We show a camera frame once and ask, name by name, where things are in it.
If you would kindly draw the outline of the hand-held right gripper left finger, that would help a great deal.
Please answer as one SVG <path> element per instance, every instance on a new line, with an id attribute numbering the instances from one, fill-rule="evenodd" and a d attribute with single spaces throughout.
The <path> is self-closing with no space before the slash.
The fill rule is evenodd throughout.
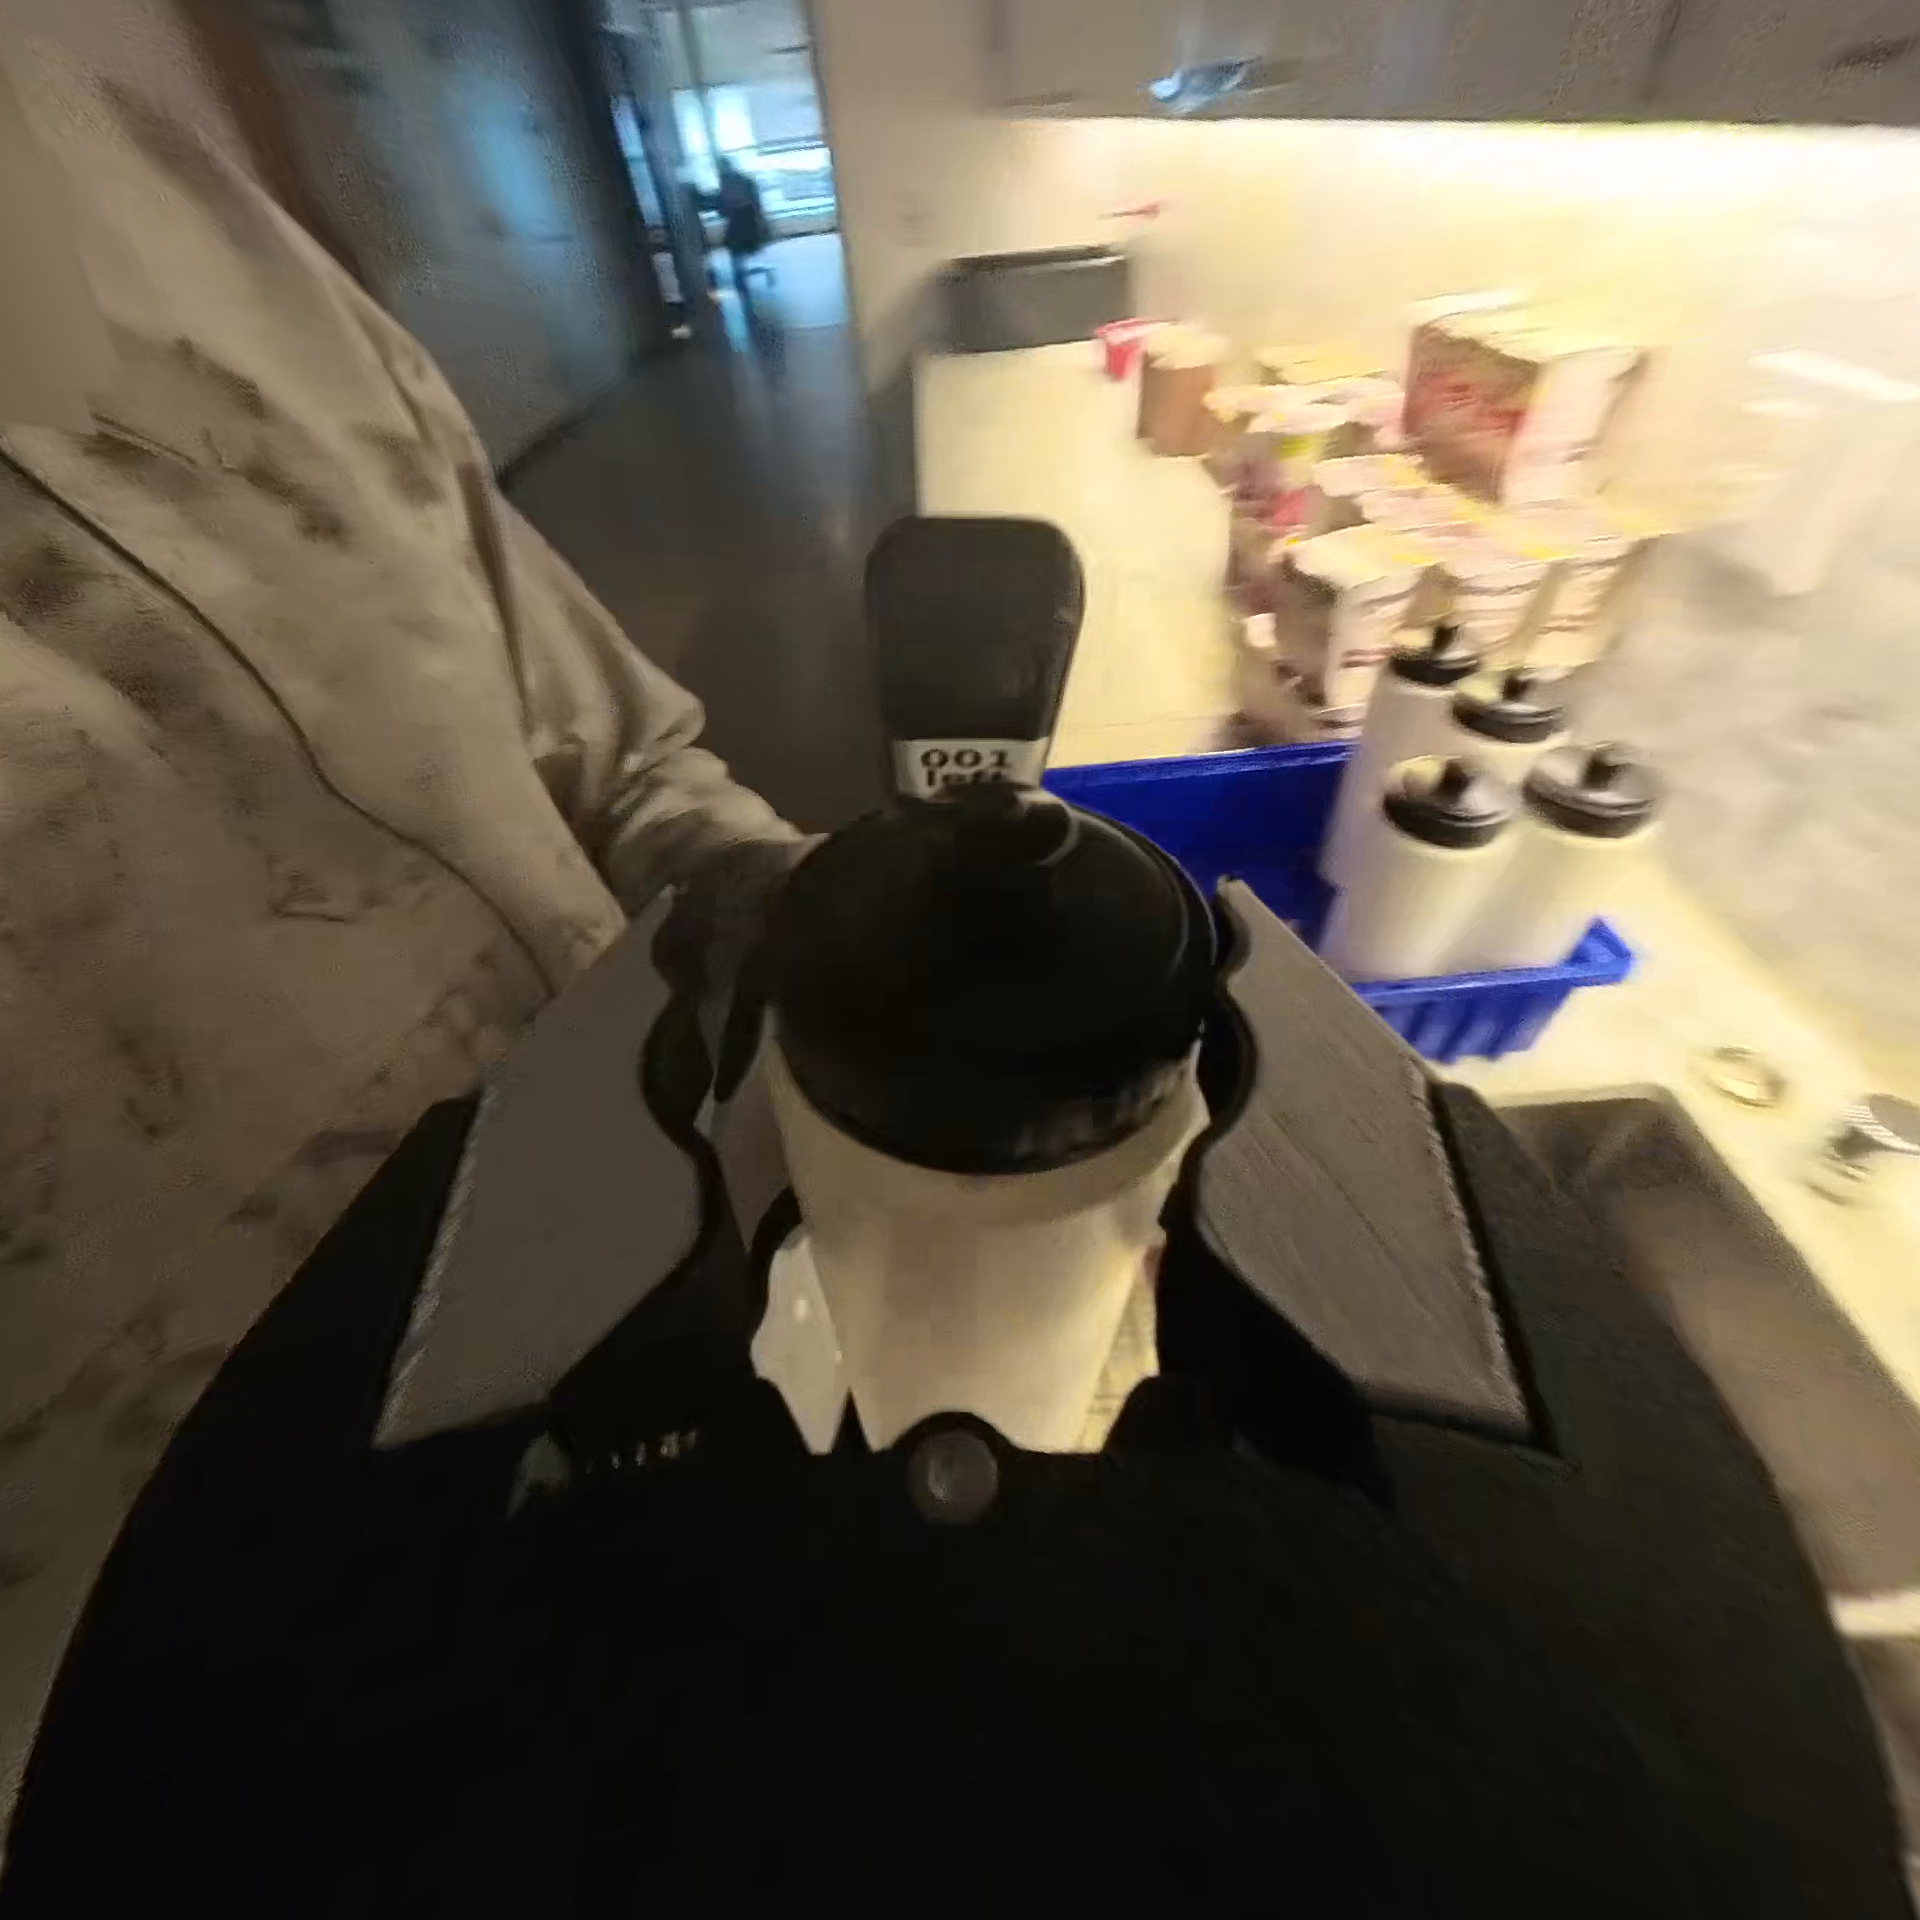
<path id="1" fill-rule="evenodd" d="M 488 1069 L 371 1439 L 402 1448 L 542 1404 L 672 1267 L 700 1173 L 643 1091 L 672 1002 L 656 899 Z"/>

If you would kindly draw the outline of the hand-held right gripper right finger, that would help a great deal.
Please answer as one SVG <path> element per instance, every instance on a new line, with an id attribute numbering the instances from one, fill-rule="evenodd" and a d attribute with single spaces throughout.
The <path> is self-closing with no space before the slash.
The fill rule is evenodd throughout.
<path id="1" fill-rule="evenodd" d="M 1426 1064 L 1245 881 L 1211 902 L 1240 1053 L 1199 1226 L 1371 1410 L 1526 1427 Z"/>

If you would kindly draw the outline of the blue plastic bin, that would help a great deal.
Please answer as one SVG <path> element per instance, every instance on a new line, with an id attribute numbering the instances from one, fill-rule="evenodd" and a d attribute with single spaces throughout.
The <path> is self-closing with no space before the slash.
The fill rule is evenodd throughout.
<path id="1" fill-rule="evenodd" d="M 1349 755 L 1344 741 L 1288 743 L 1055 766 L 1041 781 L 1151 841 L 1204 895 L 1220 880 L 1245 884 L 1314 948 L 1332 910 L 1318 854 Z M 1370 979 L 1356 995 L 1415 1053 L 1450 1065 L 1526 1051 L 1573 993 L 1617 987 L 1633 964 L 1620 932 L 1596 919 L 1548 967 Z"/>

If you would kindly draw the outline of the white squeeze bottle black cap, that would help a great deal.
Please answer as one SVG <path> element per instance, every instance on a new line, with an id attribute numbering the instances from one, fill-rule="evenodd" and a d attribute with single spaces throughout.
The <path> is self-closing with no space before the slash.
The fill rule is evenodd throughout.
<path id="1" fill-rule="evenodd" d="M 1455 687 L 1477 669 L 1477 646 L 1451 619 L 1393 646 L 1364 708 L 1318 849 L 1315 872 L 1328 888 L 1342 892 L 1349 884 L 1360 837 L 1380 810 L 1392 770 L 1441 752 Z"/>
<path id="2" fill-rule="evenodd" d="M 1518 790 L 1534 764 L 1569 737 L 1568 677 L 1503 667 L 1458 683 L 1438 754 L 1463 759 Z"/>
<path id="3" fill-rule="evenodd" d="M 966 1413 L 1078 1448 L 1205 1120 L 1204 899 L 1127 828 L 959 785 L 822 840 L 763 966 L 752 1087 L 798 1221 L 752 1358 L 801 1442 Z"/>
<path id="4" fill-rule="evenodd" d="M 1521 777 L 1507 856 L 1458 961 L 1467 971 L 1565 961 L 1663 812 L 1663 781 L 1636 748 L 1603 739 L 1543 752 Z"/>
<path id="5" fill-rule="evenodd" d="M 1438 976 L 1489 899 L 1520 796 L 1475 755 L 1392 768 L 1334 888 L 1320 958 L 1349 982 Z"/>

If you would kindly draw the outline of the person's left forearm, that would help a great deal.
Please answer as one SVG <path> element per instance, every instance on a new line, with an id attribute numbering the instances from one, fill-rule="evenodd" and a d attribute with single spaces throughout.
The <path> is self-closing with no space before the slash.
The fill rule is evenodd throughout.
<path id="1" fill-rule="evenodd" d="M 703 739 L 706 710 L 635 652 L 470 448 L 421 458 L 396 509 L 414 561 L 410 669 L 369 752 L 396 824 L 534 955 L 549 987 L 663 903 L 662 974 L 727 999 L 808 837 Z"/>

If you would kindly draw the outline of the brown paper cup stack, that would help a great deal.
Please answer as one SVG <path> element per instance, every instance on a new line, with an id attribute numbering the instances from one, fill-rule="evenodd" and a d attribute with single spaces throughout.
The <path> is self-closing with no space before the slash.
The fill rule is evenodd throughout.
<path id="1" fill-rule="evenodd" d="M 1160 459 L 1205 453 L 1214 422 L 1208 400 L 1225 343 L 1192 325 L 1155 325 L 1141 342 L 1136 383 L 1136 437 Z"/>

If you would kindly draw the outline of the dark grey bin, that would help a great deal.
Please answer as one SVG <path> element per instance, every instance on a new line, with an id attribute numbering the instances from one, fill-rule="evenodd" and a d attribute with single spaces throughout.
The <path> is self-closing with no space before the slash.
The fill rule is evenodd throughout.
<path id="1" fill-rule="evenodd" d="M 949 353 L 1087 342 L 1136 311 L 1136 264 L 1112 245 L 967 254 L 947 262 L 940 299 Z"/>

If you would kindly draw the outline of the stainless steel sink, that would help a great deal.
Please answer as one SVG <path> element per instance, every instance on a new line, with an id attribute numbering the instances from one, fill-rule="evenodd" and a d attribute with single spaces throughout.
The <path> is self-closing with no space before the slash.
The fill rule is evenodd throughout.
<path id="1" fill-rule="evenodd" d="M 1527 1100 L 1499 1116 L 1711 1382 L 1840 1636 L 1872 1663 L 1916 1669 L 1916 1397 L 1669 1097 Z"/>

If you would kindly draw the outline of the chrome sink button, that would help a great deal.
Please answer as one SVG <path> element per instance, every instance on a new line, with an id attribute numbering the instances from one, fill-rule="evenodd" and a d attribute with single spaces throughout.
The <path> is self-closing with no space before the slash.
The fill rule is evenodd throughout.
<path id="1" fill-rule="evenodd" d="M 1884 1168 L 1918 1157 L 1918 1102 L 1868 1091 L 1848 1102 L 1824 1132 L 1806 1170 L 1807 1185 L 1835 1204 L 1860 1204 Z"/>

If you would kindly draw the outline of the stack of instant noodle cups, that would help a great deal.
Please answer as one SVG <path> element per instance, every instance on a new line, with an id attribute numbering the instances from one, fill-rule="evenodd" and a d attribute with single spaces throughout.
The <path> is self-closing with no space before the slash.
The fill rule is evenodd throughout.
<path id="1" fill-rule="evenodd" d="M 1216 386 L 1236 730 L 1349 739 L 1389 656 L 1439 628 L 1489 667 L 1596 663 L 1660 540 L 1598 468 L 1645 361 L 1469 293 L 1420 301 L 1393 368 L 1265 347 L 1258 382 Z"/>

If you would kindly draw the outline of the grey wall cabinet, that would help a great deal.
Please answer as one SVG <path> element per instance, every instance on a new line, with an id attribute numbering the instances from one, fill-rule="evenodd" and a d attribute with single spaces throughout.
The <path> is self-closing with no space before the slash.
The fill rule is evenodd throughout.
<path id="1" fill-rule="evenodd" d="M 988 2 L 1007 114 L 1918 123 L 1913 2 Z"/>

